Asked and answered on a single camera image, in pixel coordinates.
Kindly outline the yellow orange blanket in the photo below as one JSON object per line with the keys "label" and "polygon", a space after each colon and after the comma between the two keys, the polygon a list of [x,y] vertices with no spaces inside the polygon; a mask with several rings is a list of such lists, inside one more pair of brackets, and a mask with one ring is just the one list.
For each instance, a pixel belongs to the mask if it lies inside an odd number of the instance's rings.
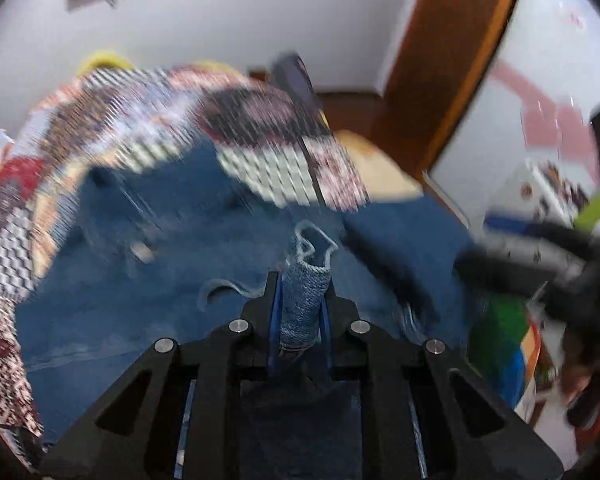
{"label": "yellow orange blanket", "polygon": [[107,70],[132,70],[134,65],[114,51],[100,50],[84,58],[76,76],[84,77],[93,70],[100,70],[101,68],[106,68]]}

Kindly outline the blue denim jacket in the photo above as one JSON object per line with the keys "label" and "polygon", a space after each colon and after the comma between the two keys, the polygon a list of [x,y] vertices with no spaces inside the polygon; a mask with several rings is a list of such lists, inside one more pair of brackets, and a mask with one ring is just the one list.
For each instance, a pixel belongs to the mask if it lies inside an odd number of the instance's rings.
{"label": "blue denim jacket", "polygon": [[240,385],[237,479],[365,479],[360,387],[332,378],[327,289],[421,346],[467,342],[472,300],[454,270],[472,239],[436,200],[355,212],[277,207],[229,177],[215,148],[142,174],[94,167],[42,280],[16,310],[27,378],[53,444],[156,341],[188,344],[242,313],[279,275],[274,373]]}

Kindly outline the white sliding door with hearts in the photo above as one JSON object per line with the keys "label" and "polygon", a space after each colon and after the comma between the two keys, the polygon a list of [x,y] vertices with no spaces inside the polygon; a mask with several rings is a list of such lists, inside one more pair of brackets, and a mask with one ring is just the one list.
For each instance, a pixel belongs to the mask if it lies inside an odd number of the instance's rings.
{"label": "white sliding door with hearts", "polygon": [[517,0],[470,107],[430,171],[476,222],[526,162],[600,188],[590,118],[600,106],[600,12],[590,0]]}

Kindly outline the patchwork patterned bed quilt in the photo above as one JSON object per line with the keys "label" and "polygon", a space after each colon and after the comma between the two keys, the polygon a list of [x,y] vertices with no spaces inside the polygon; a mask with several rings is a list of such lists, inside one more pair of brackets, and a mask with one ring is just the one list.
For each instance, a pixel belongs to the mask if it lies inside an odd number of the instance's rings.
{"label": "patchwork patterned bed quilt", "polygon": [[52,264],[94,166],[137,174],[210,140],[222,168],[277,206],[355,210],[368,194],[320,107],[213,63],[98,68],[0,132],[0,428],[39,436],[15,308]]}

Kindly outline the brown wooden wardrobe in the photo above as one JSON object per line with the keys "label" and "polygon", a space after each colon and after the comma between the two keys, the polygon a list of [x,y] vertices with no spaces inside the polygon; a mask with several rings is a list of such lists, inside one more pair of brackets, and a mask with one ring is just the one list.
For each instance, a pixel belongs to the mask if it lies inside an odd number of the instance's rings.
{"label": "brown wooden wardrobe", "polygon": [[336,136],[360,136],[414,178],[429,170],[486,76],[515,2],[415,0],[379,90],[324,93]]}

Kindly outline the dark bag beside bed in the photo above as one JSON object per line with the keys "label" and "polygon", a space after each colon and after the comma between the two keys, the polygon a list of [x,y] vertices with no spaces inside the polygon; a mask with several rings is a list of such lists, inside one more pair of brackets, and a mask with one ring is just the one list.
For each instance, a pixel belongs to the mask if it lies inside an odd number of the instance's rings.
{"label": "dark bag beside bed", "polygon": [[314,90],[306,66],[297,52],[282,53],[274,60],[268,71],[268,83],[286,92],[291,99],[302,104],[312,113],[321,113],[322,104]]}

